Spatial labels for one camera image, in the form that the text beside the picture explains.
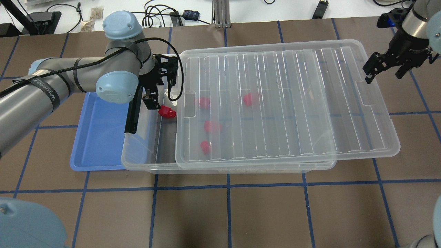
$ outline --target light blue joint cap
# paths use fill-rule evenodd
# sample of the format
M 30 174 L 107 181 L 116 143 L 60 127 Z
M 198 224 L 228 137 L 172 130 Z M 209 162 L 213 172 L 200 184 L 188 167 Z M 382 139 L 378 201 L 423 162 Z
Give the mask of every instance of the light blue joint cap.
M 142 32 L 135 15 L 128 11 L 111 13 L 103 22 L 104 33 L 111 40 L 133 38 Z
M 39 66 L 41 63 L 43 63 L 43 61 L 48 60 L 48 59 L 55 59 L 55 58 L 52 57 L 52 58 L 45 58 L 45 59 L 40 59 L 40 60 L 36 60 L 36 61 L 34 61 L 34 62 L 30 65 L 30 68 L 29 68 L 29 70 L 28 70 L 28 74 L 32 74 L 32 73 L 34 73 L 34 72 L 37 70 L 38 66 Z
M 112 71 L 102 75 L 96 84 L 98 96 L 108 102 L 128 103 L 135 96 L 138 77 L 128 71 Z
M 441 11 L 438 11 L 430 18 L 426 34 L 432 50 L 436 53 L 441 53 Z
M 441 244 L 441 196 L 435 204 L 434 210 L 434 236 L 438 246 Z

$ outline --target red block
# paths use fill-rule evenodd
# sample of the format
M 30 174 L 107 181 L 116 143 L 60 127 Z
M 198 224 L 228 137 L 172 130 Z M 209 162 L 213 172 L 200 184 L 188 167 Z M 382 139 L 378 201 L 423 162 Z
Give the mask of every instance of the red block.
M 204 123 L 204 131 L 210 133 L 212 131 L 222 131 L 222 125 L 213 121 L 206 120 Z
M 206 141 L 206 140 L 202 141 L 200 146 L 201 146 L 202 152 L 204 152 L 205 155 L 210 153 L 211 147 L 210 147 L 210 143 L 208 143 L 208 141 Z
M 159 115 L 164 118 L 174 118 L 176 117 L 176 111 L 172 108 L 162 105 L 161 109 L 158 111 Z

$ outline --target black cable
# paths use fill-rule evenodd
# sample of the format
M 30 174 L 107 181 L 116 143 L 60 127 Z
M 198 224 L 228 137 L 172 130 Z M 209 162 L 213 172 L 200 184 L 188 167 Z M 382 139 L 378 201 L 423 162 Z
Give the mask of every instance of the black cable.
M 132 13 L 133 14 L 144 14 L 144 12 L 132 12 Z M 161 14 L 161 13 L 152 13 L 152 15 L 168 15 L 168 16 L 170 16 L 170 14 Z M 211 23 L 208 23 L 206 21 L 199 20 L 199 19 L 197 19 L 195 21 L 202 22 L 202 23 L 205 23 L 205 24 L 208 24 L 208 25 L 211 24 Z
M 9 13 L 9 11 L 7 11 L 6 7 L 4 8 L 4 10 L 6 11 L 7 15 L 11 18 L 12 24 L 15 26 L 14 19 L 12 18 L 11 14 Z
M 395 3 L 391 3 L 391 4 L 379 4 L 379 3 L 377 2 L 377 0 L 372 0 L 372 1 L 374 1 L 374 3 L 375 3 L 376 5 L 378 5 L 378 6 L 382 6 L 382 7 L 392 6 L 392 5 L 395 5 L 395 4 L 400 4 L 400 3 L 405 2 L 405 0 L 403 0 L 403 1 L 398 1 L 398 2 L 395 2 Z
M 111 57 L 113 57 L 115 55 L 118 55 L 118 54 L 122 53 L 124 50 L 127 50 L 127 49 L 128 49 L 127 47 L 122 47 L 121 49 L 119 49 L 119 50 L 117 50 L 117 51 L 115 51 L 115 52 L 107 55 L 106 57 L 104 57 L 104 58 L 102 58 L 100 60 L 97 60 L 95 62 L 88 63 L 88 64 L 82 64 L 82 65 L 78 65 L 78 66 L 73 66 L 73 67 L 69 67 L 69 68 L 65 68 L 65 69 L 61 69 L 61 70 L 53 71 L 53 72 L 49 72 L 49 73 L 45 73 L 45 74 L 41 75 L 40 77 L 41 78 L 45 78 L 45 77 L 49 77 L 49 76 L 52 76 L 52 75 L 55 75 L 55 74 L 60 74 L 60 73 L 63 73 L 63 72 L 67 72 L 67 71 L 78 70 L 78 69 L 94 66 L 94 65 L 97 65 L 97 64 L 101 64 L 104 61 L 110 59 Z
M 19 3 L 20 7 L 22 7 L 22 9 L 25 11 L 26 15 L 29 16 L 29 19 L 31 20 L 32 24 L 35 26 L 35 28 L 37 29 L 38 34 L 40 34 L 40 31 L 38 30 L 37 25 L 35 24 L 34 19 L 32 19 L 32 16 L 29 15 L 29 13 L 26 11 L 26 9 L 23 7 L 22 3 L 20 3 L 20 0 L 17 0 L 17 2 Z
M 78 2 L 76 7 L 73 6 L 73 5 L 70 5 L 70 4 L 54 4 L 54 5 L 51 5 L 49 8 L 47 8 L 46 12 L 48 12 L 50 8 L 55 7 L 55 6 L 69 6 L 69 7 L 72 7 L 80 15 L 80 18 L 79 18 L 77 24 L 75 24 L 75 26 L 73 28 L 71 28 L 68 32 L 66 32 L 67 34 L 70 33 L 72 30 L 74 30 L 81 23 L 81 21 L 83 20 L 82 14 L 81 14 L 81 9 L 80 9 L 80 7 L 81 7 L 81 3 L 80 2 Z
M 55 7 L 55 6 L 58 6 L 58 5 L 69 6 L 69 7 L 72 7 L 72 8 L 74 8 L 74 9 L 77 8 L 77 7 L 75 7 L 75 6 L 73 6 L 73 5 L 70 5 L 70 4 L 54 4 L 54 5 L 50 6 L 48 9 L 46 9 L 46 12 L 48 12 L 50 8 Z
M 169 45 L 170 48 L 172 48 L 172 50 L 175 52 L 176 57 L 178 58 L 178 61 L 179 61 L 179 66 L 181 67 L 181 90 L 179 92 L 179 95 L 175 99 L 172 99 L 170 97 L 170 92 L 172 89 L 171 89 L 171 87 L 169 87 L 168 88 L 168 99 L 170 101 L 177 101 L 182 96 L 182 92 L 184 90 L 184 68 L 182 67 L 182 60 L 181 60 L 181 57 L 179 56 L 178 51 L 175 49 L 175 47 L 170 42 L 168 42 L 164 39 L 161 39 L 161 38 L 155 38 L 155 37 L 144 38 L 144 39 L 137 40 L 134 43 L 138 44 L 138 43 L 145 42 L 145 41 L 162 41 L 162 42 L 166 43 L 167 45 Z
M 169 45 L 172 48 L 172 50 L 175 52 L 176 57 L 178 58 L 179 66 L 181 67 L 181 90 L 179 92 L 179 95 L 175 99 L 172 99 L 171 96 L 170 96 L 170 92 L 171 92 L 172 89 L 171 89 L 171 87 L 168 88 L 168 99 L 170 101 L 177 101 L 182 96 L 182 92 L 183 92 L 183 89 L 184 89 L 184 69 L 182 67 L 181 57 L 179 56 L 178 51 L 175 49 L 175 47 L 170 42 L 168 42 L 168 41 L 166 41 L 164 39 L 161 39 L 161 38 L 156 38 L 156 37 L 144 38 L 144 39 L 140 39 L 140 40 L 134 41 L 134 43 L 138 44 L 138 43 L 141 43 L 141 42 L 153 41 L 153 40 L 162 41 L 162 42 L 166 43 L 167 45 Z M 73 71 L 73 70 L 78 70 L 78 69 L 82 69 L 82 68 L 98 65 L 98 64 L 101 64 L 104 61 L 106 61 L 106 60 L 108 60 L 108 59 L 110 59 L 110 58 L 112 58 L 112 57 L 122 53 L 125 50 L 128 50 L 128 48 L 122 47 L 121 49 L 119 49 L 119 50 L 117 50 L 117 51 L 115 51 L 115 52 L 107 55 L 106 57 L 104 57 L 104 58 L 102 58 L 100 60 L 97 60 L 95 62 L 88 63 L 88 64 L 82 64 L 82 65 L 78 65 L 78 66 L 73 66 L 73 67 L 61 69 L 61 70 L 58 70 L 58 71 L 52 71 L 52 72 L 49 72 L 49 73 L 45 73 L 45 74 L 40 75 L 40 78 L 45 78 L 45 77 L 49 77 L 49 76 L 52 76 L 52 75 L 55 75 L 55 74 L 60 74 L 60 73 L 63 73 L 63 72 L 67 72 L 67 71 Z M 19 88 L 21 88 L 22 86 L 24 86 L 26 84 L 28 84 L 28 81 L 23 80 L 21 82 L 18 82 L 16 84 L 12 85 L 11 87 L 9 87 L 9 88 L 5 89 L 4 91 L 0 92 L 0 98 L 5 96 L 5 95 L 7 95 L 7 94 L 9 94 L 9 93 L 11 93 L 11 92 L 13 92 L 13 91 L 15 91 L 15 90 L 17 90 L 17 89 L 19 89 Z
M 0 92 L 0 98 L 6 96 L 9 93 L 12 93 L 15 90 L 18 90 L 19 88 L 25 86 L 28 83 L 29 83 L 28 81 L 23 80 L 23 81 L 20 81 L 20 82 L 17 82 L 15 84 L 11 85 L 9 88 L 6 88 L 5 90 Z

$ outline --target red plastic piece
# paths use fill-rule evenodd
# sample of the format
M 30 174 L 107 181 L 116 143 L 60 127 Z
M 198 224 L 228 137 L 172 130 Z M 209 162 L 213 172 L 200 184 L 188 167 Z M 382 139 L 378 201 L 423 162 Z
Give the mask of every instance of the red plastic piece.
M 210 133 L 212 131 L 222 131 L 222 125 L 217 122 L 206 120 L 204 124 L 204 131 Z
M 245 103 L 246 106 L 249 107 L 249 106 L 253 105 L 253 102 L 259 100 L 258 97 L 259 97 L 259 94 L 250 92 L 250 93 L 243 96 L 243 102 Z
M 158 111 L 159 115 L 165 118 L 174 118 L 176 117 L 176 111 L 172 108 L 162 105 L 161 109 Z
M 200 146 L 201 146 L 202 152 L 204 152 L 205 155 L 210 153 L 211 147 L 210 147 L 210 143 L 208 143 L 208 141 L 206 141 L 206 140 L 202 141 Z
M 210 98 L 208 97 L 200 97 L 198 98 L 199 108 L 201 109 L 210 109 Z

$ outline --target clear plastic bin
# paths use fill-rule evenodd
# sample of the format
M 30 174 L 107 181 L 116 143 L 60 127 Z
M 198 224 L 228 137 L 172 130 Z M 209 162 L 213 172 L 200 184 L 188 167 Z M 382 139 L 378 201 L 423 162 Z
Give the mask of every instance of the clear plastic bin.
M 358 41 L 197 49 L 181 58 L 177 119 L 144 109 L 138 133 L 124 140 L 127 169 L 305 172 L 400 150 L 377 82 L 364 81 Z M 217 128 L 207 131 L 207 122 Z

